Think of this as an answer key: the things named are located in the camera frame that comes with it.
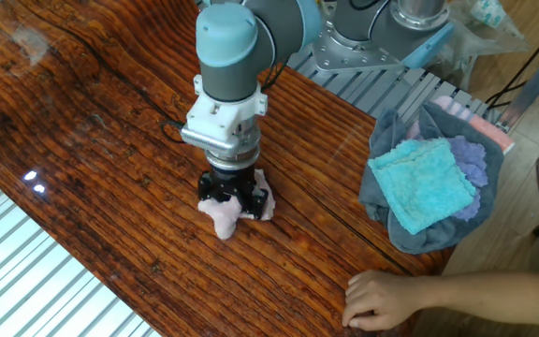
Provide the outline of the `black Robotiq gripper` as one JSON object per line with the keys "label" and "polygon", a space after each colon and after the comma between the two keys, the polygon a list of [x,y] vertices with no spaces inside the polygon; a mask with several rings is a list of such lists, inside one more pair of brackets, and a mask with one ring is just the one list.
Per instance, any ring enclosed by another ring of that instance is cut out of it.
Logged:
{"label": "black Robotiq gripper", "polygon": [[204,171],[197,181],[200,201],[212,199],[228,201],[231,196],[242,201],[242,210],[260,220],[269,198],[269,190],[255,187],[255,168],[250,166],[237,170],[220,169],[215,166]]}

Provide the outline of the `person's bare hand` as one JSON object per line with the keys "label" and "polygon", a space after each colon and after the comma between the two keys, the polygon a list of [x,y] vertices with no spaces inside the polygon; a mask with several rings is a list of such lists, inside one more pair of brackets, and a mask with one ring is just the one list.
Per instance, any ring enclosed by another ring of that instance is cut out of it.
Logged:
{"label": "person's bare hand", "polygon": [[365,331],[389,330],[425,304],[425,277],[364,271],[348,281],[342,325]]}

